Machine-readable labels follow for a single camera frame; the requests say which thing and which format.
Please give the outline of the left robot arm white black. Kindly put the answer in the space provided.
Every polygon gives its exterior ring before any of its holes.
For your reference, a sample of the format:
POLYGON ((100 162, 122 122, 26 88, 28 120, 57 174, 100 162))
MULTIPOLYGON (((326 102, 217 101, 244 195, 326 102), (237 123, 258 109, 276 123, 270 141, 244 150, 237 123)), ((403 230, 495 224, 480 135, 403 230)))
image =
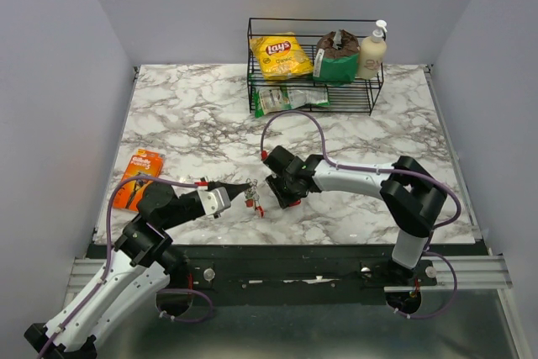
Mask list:
POLYGON ((40 358, 94 358, 113 329, 165 286, 187 288, 184 257, 167 230, 205 216, 219 217, 250 184, 197 182, 176 195, 178 182, 148 177, 137 215, 117 240, 107 240, 106 261, 82 291, 45 323, 24 333, 40 358))

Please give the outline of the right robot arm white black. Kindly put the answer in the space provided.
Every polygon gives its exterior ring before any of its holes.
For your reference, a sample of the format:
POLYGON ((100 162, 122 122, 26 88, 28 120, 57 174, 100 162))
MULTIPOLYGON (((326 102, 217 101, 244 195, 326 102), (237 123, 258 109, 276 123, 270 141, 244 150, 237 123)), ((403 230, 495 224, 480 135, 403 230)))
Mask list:
POLYGON ((447 191, 413 158, 402 156, 390 165, 351 170, 329 164, 321 155, 302 160, 282 146, 261 153, 272 174, 266 182, 282 209, 310 193, 344 192, 382 200, 398 226, 387 264, 388 278, 404 285, 417 275, 417 264, 447 198, 447 191))

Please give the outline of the lone key with red tag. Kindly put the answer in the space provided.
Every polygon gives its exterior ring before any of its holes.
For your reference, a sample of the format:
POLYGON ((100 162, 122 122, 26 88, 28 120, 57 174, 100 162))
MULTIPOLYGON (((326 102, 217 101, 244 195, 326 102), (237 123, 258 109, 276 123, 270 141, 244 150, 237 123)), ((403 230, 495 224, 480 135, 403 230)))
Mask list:
POLYGON ((299 205, 301 202, 302 202, 301 199, 298 199, 298 200, 296 200, 296 201, 290 203, 288 206, 289 206, 289 207, 297 206, 297 205, 299 205))

